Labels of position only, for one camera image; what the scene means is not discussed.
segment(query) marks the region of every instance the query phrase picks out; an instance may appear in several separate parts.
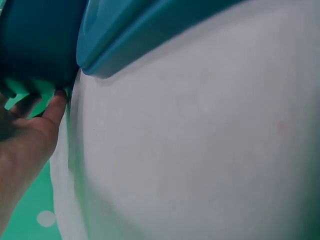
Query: teal plastic container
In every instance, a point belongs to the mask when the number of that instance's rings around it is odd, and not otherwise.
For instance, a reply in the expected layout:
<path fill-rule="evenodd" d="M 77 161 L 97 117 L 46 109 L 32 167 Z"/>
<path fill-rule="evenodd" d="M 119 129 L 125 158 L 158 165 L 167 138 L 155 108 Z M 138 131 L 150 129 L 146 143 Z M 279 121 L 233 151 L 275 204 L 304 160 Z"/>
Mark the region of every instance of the teal plastic container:
<path fill-rule="evenodd" d="M 0 91 L 46 93 L 75 79 L 87 0 L 6 0 L 0 15 Z"/>
<path fill-rule="evenodd" d="M 80 68 L 108 78 L 172 37 L 242 0 L 6 0 L 0 92 L 51 93 Z"/>

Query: green floor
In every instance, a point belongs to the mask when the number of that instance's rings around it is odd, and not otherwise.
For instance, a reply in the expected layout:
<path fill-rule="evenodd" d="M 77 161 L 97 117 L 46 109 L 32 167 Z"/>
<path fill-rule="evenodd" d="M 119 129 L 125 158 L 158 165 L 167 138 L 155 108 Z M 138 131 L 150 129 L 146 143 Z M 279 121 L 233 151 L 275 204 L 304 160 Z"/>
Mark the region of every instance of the green floor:
<path fill-rule="evenodd" d="M 18 95 L 15 99 L 11 99 L 6 108 L 10 108 L 22 97 L 23 95 Z M 36 106 L 31 116 L 42 112 L 50 98 L 50 95 L 43 95 L 42 102 Z M 46 164 L 39 177 L 16 207 L 9 226 L 1 240 L 61 240 L 56 223 L 48 226 L 51 224 L 49 223 L 46 227 L 39 224 L 37 217 L 43 211 L 54 212 L 49 163 Z"/>

